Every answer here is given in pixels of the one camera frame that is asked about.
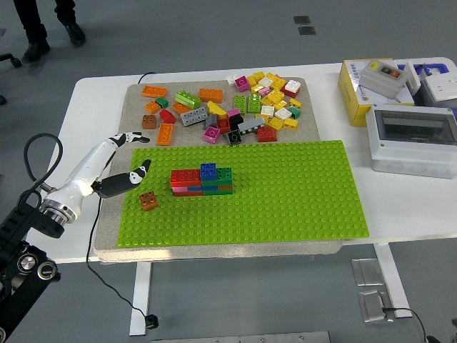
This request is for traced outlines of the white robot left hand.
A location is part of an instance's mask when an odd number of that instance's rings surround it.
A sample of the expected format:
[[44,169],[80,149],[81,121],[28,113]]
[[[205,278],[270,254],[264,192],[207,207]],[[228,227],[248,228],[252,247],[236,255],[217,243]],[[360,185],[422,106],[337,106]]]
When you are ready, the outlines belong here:
[[79,162],[64,185],[44,198],[40,211],[48,215],[59,215],[71,223],[81,213],[84,197],[94,193],[93,183],[109,165],[116,150],[126,142],[148,143],[150,139],[141,132],[116,134],[97,144]]

